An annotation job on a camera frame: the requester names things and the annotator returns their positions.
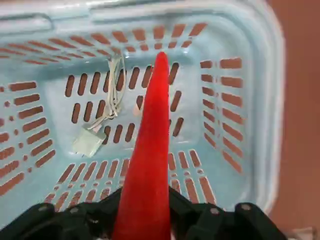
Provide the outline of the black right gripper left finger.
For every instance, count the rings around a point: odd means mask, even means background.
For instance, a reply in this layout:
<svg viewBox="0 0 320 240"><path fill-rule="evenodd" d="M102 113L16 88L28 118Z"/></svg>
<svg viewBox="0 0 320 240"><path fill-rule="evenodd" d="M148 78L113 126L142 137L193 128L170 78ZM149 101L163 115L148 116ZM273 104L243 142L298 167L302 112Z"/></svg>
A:
<svg viewBox="0 0 320 240"><path fill-rule="evenodd" d="M96 202L57 212L51 203L33 205L0 231L2 240L110 240L121 190Z"/></svg>

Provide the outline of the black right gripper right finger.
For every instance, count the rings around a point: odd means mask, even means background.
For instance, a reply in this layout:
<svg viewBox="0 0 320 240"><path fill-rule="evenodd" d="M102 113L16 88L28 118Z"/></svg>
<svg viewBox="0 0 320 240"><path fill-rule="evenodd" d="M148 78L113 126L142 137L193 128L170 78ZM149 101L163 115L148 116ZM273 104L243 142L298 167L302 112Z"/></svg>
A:
<svg viewBox="0 0 320 240"><path fill-rule="evenodd" d="M171 234L175 240L286 240L257 205L238 203L225 211L213 203L192 203L169 188Z"/></svg>

